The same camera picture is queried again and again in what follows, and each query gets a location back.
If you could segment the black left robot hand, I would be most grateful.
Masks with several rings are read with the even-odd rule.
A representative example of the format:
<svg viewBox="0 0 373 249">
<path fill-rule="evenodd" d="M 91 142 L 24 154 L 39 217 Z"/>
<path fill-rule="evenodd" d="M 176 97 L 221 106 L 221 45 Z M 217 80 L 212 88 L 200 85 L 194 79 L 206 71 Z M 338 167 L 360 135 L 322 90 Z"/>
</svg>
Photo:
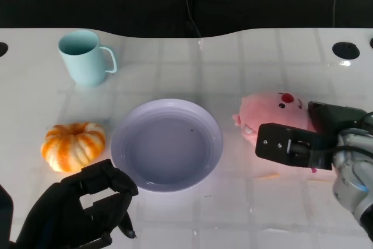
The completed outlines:
<svg viewBox="0 0 373 249">
<path fill-rule="evenodd" d="M 37 200 L 12 248 L 105 248 L 119 228 L 136 237 L 128 213 L 134 181 L 106 159 L 51 185 Z"/>
</svg>

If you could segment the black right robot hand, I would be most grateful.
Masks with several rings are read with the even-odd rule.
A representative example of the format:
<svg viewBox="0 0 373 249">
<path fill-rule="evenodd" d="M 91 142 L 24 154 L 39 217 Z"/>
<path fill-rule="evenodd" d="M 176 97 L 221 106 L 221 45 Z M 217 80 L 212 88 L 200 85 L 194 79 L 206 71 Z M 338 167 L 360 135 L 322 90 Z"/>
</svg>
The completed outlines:
<svg viewBox="0 0 373 249">
<path fill-rule="evenodd" d="M 275 123 L 259 127 L 257 157 L 286 166 L 331 170 L 337 154 L 372 157 L 372 113 L 359 108 L 310 101 L 308 113 L 315 130 Z"/>
</svg>

